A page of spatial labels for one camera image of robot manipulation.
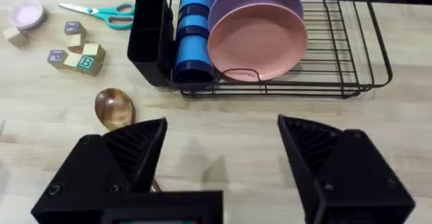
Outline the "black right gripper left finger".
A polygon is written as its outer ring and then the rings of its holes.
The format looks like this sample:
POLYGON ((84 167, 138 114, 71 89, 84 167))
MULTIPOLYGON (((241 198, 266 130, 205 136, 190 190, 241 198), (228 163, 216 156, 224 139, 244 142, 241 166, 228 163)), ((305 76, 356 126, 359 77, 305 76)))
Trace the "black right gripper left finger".
POLYGON ((100 223, 127 194, 148 193, 167 131, 162 117, 79 139, 31 210, 38 223, 100 223))

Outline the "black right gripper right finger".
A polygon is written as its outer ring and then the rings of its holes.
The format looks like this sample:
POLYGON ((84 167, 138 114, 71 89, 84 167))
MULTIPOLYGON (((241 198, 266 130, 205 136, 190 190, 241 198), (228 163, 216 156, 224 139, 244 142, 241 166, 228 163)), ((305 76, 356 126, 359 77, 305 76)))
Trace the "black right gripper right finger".
POLYGON ((416 204, 368 135, 279 115, 306 223, 404 223, 416 204))

